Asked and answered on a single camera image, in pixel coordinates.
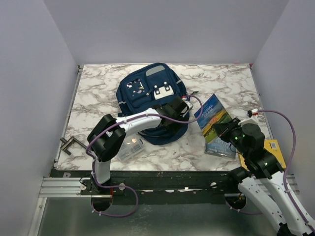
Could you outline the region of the Animal Farm blue book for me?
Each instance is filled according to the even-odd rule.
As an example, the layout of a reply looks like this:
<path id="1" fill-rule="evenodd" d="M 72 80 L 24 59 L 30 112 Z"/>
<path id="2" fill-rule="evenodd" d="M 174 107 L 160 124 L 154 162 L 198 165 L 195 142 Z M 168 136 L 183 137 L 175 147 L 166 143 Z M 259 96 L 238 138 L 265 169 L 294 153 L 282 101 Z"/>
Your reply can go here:
<path id="1" fill-rule="evenodd" d="M 232 117 L 222 105 L 220 100 L 213 94 L 204 104 L 201 117 L 197 123 L 205 138 L 206 144 L 211 143 L 218 136 L 213 128 L 216 123 L 227 123 Z"/>

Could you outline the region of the navy blue student backpack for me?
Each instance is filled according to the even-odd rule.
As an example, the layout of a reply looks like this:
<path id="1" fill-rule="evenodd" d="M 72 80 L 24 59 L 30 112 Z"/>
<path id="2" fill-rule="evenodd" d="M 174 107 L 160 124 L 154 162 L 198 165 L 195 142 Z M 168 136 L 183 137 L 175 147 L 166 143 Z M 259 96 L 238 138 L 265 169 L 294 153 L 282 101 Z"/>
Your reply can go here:
<path id="1" fill-rule="evenodd" d="M 121 109 L 119 116 L 130 116 L 155 105 L 170 104 L 176 97 L 188 95 L 179 76 L 165 63 L 153 63 L 127 75 L 119 84 L 116 98 Z M 165 145 L 178 140 L 187 124 L 176 123 L 177 133 L 165 126 L 145 129 L 138 134 L 153 145 Z"/>

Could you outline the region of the dark blue hardcover book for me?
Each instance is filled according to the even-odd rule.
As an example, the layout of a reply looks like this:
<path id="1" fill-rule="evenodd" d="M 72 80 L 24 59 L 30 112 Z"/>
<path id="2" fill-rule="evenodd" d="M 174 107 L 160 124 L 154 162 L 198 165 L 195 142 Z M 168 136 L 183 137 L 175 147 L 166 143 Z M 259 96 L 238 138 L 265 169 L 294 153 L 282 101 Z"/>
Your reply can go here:
<path id="1" fill-rule="evenodd" d="M 222 141 L 219 137 L 206 144 L 205 153 L 230 159 L 235 159 L 236 157 L 236 149 L 229 147 L 229 143 Z"/>

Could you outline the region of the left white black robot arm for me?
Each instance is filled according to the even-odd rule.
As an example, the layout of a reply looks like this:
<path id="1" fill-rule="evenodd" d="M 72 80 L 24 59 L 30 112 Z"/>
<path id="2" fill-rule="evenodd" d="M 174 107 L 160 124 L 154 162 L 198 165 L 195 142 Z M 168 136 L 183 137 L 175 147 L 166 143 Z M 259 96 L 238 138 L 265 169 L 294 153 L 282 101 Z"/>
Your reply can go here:
<path id="1" fill-rule="evenodd" d="M 187 131 L 192 108 L 189 100 L 176 96 L 169 103 L 155 104 L 130 116 L 103 116 L 87 137 L 86 153 L 94 159 L 93 190 L 98 194 L 108 191 L 111 160 L 118 154 L 126 137 L 138 133 L 153 145 L 171 143 Z"/>

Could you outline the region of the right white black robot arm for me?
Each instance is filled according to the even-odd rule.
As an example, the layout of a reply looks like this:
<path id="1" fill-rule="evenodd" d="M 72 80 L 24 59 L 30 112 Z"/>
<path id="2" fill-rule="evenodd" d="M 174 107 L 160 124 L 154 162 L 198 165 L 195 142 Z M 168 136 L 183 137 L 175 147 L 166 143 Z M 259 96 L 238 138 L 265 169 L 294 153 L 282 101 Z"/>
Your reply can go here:
<path id="1" fill-rule="evenodd" d="M 250 199 L 279 236 L 313 236 L 315 221 L 286 181 L 281 164 L 265 149 L 260 127 L 250 119 L 234 118 L 213 128 L 221 140 L 234 145 L 246 164 L 228 172 L 227 189 Z"/>

